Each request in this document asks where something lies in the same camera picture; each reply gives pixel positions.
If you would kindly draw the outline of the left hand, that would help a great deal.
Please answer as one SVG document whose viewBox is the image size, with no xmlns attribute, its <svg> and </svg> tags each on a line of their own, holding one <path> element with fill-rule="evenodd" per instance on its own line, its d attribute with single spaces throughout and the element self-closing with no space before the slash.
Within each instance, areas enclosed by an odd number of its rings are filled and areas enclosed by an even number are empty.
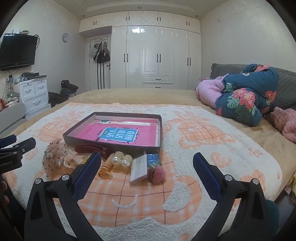
<svg viewBox="0 0 296 241">
<path fill-rule="evenodd" d="M 6 192 L 7 189 L 8 189 L 8 186 L 7 186 L 6 182 L 2 181 L 1 182 L 1 190 L 4 193 L 4 202 L 5 202 L 5 204 L 9 204 L 9 202 L 10 202 L 9 198 L 5 195 L 5 192 Z"/>
</svg>

